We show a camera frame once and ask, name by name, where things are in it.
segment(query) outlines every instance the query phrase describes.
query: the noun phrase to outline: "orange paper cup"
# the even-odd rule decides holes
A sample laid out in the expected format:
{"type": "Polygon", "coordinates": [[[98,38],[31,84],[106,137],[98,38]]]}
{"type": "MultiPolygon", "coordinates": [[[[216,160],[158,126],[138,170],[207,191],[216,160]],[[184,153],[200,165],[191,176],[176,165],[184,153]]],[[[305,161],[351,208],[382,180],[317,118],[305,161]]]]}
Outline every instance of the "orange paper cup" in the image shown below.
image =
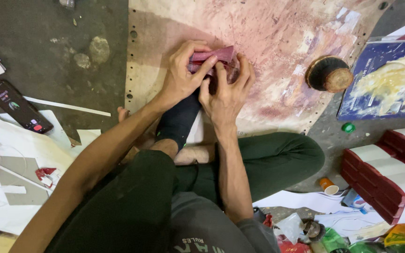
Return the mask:
{"type": "Polygon", "coordinates": [[[323,188],[324,193],[327,195],[333,195],[338,192],[338,186],[336,186],[329,178],[325,177],[319,181],[319,185],[323,188]]]}

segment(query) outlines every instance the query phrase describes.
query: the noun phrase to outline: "forearm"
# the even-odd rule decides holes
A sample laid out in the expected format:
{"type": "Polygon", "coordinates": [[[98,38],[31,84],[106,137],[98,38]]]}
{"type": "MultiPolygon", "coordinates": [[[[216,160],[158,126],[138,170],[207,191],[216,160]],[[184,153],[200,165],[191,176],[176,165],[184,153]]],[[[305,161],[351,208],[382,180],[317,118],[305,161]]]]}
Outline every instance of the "forearm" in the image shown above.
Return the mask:
{"type": "Polygon", "coordinates": [[[237,140],[237,127],[217,131],[220,153],[220,195],[225,213],[233,223],[252,218],[248,176],[237,140]]]}
{"type": "Polygon", "coordinates": [[[113,169],[133,141],[165,110],[165,107],[153,100],[85,148],[67,169],[50,198],[26,226],[10,252],[43,252],[84,195],[113,169]]]}

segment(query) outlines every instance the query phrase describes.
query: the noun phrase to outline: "gray t-shirt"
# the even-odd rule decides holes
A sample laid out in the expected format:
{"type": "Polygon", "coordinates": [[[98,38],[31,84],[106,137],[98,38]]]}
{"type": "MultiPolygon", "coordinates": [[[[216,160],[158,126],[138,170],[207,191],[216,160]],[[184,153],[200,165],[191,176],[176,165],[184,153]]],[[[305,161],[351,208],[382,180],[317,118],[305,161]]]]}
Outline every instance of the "gray t-shirt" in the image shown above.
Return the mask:
{"type": "Polygon", "coordinates": [[[169,252],[280,253],[271,228],[246,219],[234,224],[207,198],[181,192],[172,198],[169,252]]]}

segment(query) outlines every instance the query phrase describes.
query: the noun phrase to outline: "concrete floor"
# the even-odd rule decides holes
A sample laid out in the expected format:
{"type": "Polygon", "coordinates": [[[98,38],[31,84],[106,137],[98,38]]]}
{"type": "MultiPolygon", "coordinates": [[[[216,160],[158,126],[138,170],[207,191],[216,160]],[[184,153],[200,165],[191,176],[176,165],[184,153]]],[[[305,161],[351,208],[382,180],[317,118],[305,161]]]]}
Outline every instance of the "concrete floor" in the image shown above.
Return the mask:
{"type": "MultiPolygon", "coordinates": [[[[380,18],[374,27],[371,37],[385,36],[403,26],[405,26],[405,0],[396,0],[380,18]]],[[[357,120],[352,122],[356,126],[354,132],[350,134],[343,132],[341,126],[346,122],[338,121],[336,118],[342,96],[342,93],[334,95],[326,110],[308,133],[308,136],[314,139],[324,151],[326,161],[323,168],[316,175],[287,188],[287,190],[295,192],[322,191],[322,188],[319,186],[319,180],[323,177],[328,177],[340,189],[347,188],[348,184],[340,176],[340,163],[343,150],[373,144],[379,140],[387,129],[405,128],[405,118],[357,120]]],[[[301,219],[313,218],[313,215],[317,214],[313,210],[306,210],[306,208],[291,209],[283,207],[263,208],[263,212],[270,212],[275,217],[273,218],[274,222],[286,218],[293,212],[297,212],[301,219]]]]}
{"type": "Polygon", "coordinates": [[[34,103],[39,110],[52,110],[77,141],[76,129],[104,132],[118,123],[116,108],[124,106],[127,16],[128,2],[121,0],[77,1],[74,9],[59,0],[0,0],[0,58],[7,68],[0,79],[28,97],[112,113],[107,117],[34,103]],[[94,37],[107,40],[99,51],[108,54],[106,61],[92,53],[94,37]],[[77,64],[83,55],[90,66],[77,64]]]}

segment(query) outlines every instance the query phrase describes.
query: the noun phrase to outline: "black phone case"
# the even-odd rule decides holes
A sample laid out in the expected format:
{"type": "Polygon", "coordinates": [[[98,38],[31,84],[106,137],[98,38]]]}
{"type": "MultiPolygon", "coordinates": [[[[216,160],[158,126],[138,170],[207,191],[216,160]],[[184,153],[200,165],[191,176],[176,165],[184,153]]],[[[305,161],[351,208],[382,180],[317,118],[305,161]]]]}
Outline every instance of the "black phone case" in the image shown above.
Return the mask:
{"type": "Polygon", "coordinates": [[[54,126],[8,81],[0,81],[0,107],[25,129],[43,134],[54,126]]]}

